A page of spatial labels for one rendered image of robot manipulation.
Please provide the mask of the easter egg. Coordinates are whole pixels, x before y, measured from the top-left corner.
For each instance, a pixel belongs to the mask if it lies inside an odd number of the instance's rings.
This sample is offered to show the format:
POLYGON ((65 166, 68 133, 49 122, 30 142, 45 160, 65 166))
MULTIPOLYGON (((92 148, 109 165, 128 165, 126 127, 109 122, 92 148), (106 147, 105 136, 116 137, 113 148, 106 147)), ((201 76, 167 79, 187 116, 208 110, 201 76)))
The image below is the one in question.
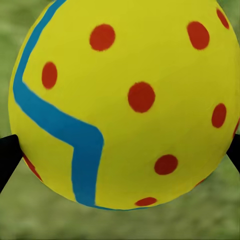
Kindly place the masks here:
POLYGON ((23 160, 65 198, 156 207, 202 183, 240 124, 240 46, 216 0, 52 0, 8 96, 23 160))

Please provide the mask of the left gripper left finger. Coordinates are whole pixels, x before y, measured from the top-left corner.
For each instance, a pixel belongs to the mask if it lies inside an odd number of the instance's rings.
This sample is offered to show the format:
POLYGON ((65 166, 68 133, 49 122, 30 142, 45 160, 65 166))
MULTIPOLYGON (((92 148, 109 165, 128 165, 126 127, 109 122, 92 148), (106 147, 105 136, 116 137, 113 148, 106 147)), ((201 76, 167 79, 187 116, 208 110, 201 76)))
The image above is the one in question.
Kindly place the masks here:
POLYGON ((0 193, 16 169, 21 158, 23 158, 23 154, 17 134, 0 139, 0 193))

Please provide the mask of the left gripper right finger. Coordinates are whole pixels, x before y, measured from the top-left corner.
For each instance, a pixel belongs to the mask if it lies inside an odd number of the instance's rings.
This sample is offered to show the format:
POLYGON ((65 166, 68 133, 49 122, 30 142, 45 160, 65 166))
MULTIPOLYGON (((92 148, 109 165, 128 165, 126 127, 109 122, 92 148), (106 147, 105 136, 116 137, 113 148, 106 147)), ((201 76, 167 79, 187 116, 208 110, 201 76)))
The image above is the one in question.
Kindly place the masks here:
POLYGON ((235 134, 231 146, 226 154, 240 172, 240 134, 235 134))

